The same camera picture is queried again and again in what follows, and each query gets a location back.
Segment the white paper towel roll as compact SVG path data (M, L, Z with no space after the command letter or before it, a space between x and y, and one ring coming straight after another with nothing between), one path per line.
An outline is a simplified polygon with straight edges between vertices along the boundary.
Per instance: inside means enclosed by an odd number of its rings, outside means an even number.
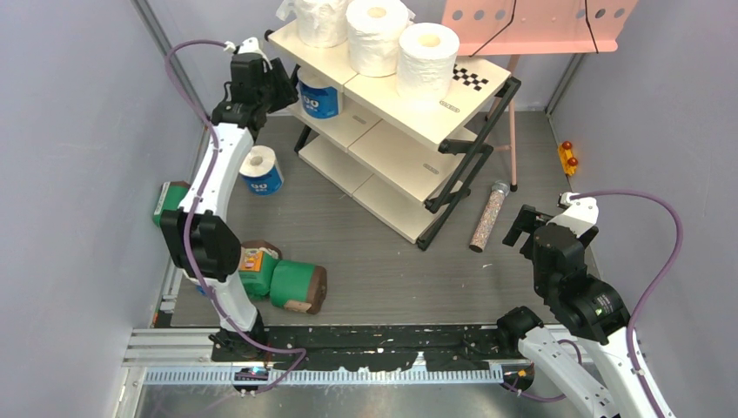
M347 40L347 0L283 1L275 16L286 21L292 13L296 17L300 40L315 48L332 48Z
M442 24L412 24L401 34L399 47L399 96L421 102L443 99L450 89L460 49L456 32Z
M399 60L399 38L414 17L402 1L352 1L346 11L352 69L370 78L394 74Z

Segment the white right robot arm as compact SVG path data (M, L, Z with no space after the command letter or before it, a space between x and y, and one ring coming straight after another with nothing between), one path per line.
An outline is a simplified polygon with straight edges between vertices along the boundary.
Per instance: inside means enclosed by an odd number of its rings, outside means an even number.
M566 354L527 307L498 319L498 349L530 360L585 417L672 417L628 326L634 316L613 287L587 270L585 250L598 232L598 214L594 199L573 203L557 216L523 205L503 243L513 246L527 234L520 252L532 262L534 291L601 378Z

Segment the blue paper towel roll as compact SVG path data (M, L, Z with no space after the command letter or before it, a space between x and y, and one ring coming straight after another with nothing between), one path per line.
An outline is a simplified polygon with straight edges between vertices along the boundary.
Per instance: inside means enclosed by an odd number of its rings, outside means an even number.
M275 151L265 145L255 145L244 158L239 175L255 195L268 196L284 184Z
M305 113L316 119L337 117L343 111L343 94L319 74L298 69L298 88Z

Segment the glitter microphone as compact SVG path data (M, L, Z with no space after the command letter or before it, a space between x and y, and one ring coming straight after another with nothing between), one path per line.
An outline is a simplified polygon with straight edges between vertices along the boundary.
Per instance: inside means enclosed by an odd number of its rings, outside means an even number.
M493 183L489 198L469 243L469 249L473 252L482 253L486 248L501 207L510 191L511 186L507 182Z

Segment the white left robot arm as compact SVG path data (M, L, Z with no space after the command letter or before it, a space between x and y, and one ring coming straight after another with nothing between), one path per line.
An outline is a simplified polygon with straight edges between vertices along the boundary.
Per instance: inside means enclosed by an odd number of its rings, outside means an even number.
M232 55L224 87L224 99L205 117L211 136L205 159L178 207L163 210L160 229L175 266L198 282L218 313L213 341L255 361L267 339L239 277L242 246L226 213L240 167L268 114L295 103L297 92L279 59L246 50Z

